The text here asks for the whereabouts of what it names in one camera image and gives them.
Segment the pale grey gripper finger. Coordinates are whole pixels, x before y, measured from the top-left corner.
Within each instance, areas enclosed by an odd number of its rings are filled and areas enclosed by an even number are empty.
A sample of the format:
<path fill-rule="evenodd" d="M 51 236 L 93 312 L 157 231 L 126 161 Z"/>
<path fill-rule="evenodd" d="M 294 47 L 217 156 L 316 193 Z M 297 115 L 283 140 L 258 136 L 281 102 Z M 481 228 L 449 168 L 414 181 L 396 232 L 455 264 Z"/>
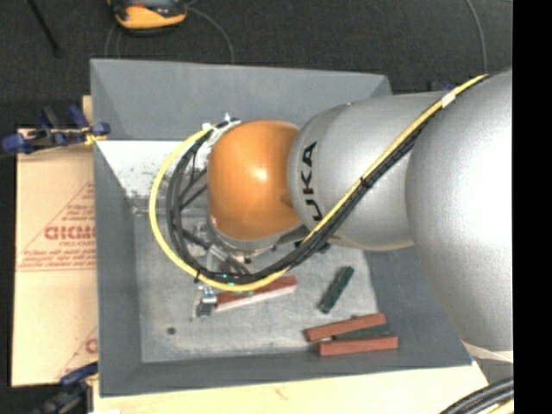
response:
<path fill-rule="evenodd" d="M 207 285 L 201 285 L 198 288 L 198 302 L 195 306 L 196 317 L 210 317 L 216 308 L 216 294 L 214 290 Z"/>

